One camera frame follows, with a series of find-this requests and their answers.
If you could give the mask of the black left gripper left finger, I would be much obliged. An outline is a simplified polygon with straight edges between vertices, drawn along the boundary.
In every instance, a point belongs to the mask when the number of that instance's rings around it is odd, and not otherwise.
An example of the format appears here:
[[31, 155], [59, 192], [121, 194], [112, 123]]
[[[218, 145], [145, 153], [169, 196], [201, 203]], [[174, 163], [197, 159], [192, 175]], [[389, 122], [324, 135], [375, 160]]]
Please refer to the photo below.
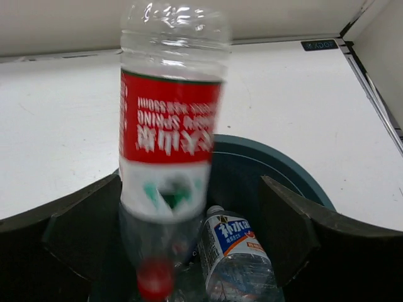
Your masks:
[[87, 301], [102, 271], [122, 183], [111, 174], [1, 220], [1, 301]]

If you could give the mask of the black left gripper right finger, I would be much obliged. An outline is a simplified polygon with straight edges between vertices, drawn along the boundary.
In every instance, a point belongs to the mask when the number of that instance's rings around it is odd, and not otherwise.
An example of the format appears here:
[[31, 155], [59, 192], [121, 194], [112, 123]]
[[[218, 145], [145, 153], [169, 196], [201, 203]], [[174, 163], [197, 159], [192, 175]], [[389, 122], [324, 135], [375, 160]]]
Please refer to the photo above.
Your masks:
[[402, 232], [329, 210], [268, 176], [259, 201], [286, 301], [402, 300]]

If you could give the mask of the white blue label bottle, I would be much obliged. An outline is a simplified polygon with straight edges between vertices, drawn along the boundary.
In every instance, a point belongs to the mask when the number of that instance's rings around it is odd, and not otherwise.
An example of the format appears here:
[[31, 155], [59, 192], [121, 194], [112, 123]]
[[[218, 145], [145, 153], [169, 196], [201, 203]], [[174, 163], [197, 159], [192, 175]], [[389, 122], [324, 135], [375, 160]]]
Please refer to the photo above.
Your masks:
[[198, 251], [210, 301], [283, 301], [271, 261], [241, 215], [211, 206]]

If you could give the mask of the red label water bottle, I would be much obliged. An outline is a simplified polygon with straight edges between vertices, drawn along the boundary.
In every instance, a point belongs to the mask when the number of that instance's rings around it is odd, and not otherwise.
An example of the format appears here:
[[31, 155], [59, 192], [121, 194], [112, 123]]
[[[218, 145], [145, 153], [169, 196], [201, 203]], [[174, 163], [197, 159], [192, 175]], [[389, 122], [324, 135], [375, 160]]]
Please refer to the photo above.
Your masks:
[[230, 29], [196, 3], [132, 1], [120, 46], [120, 230], [141, 300], [164, 301], [203, 219]]

